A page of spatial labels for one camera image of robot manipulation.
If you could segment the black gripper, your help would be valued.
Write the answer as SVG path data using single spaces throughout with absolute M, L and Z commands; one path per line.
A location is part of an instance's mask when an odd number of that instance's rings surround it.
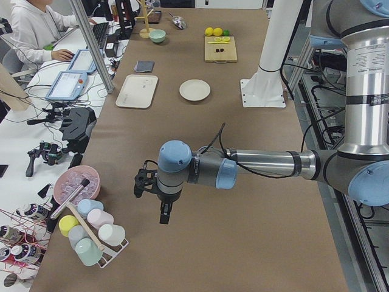
M 173 208 L 173 203 L 177 201 L 181 196 L 181 190 L 176 193 L 165 193 L 161 190 L 158 190 L 157 197 L 160 199 L 160 224 L 168 224 L 170 220 L 171 210 Z

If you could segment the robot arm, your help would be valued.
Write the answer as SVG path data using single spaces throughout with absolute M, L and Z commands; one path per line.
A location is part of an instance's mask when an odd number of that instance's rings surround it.
M 321 181 L 367 206 L 388 203 L 388 2 L 315 1 L 311 39 L 347 47 L 345 138 L 336 150 L 269 152 L 204 149 L 182 141 L 160 148 L 160 222 L 184 183 L 231 189 L 239 169 L 270 178 Z

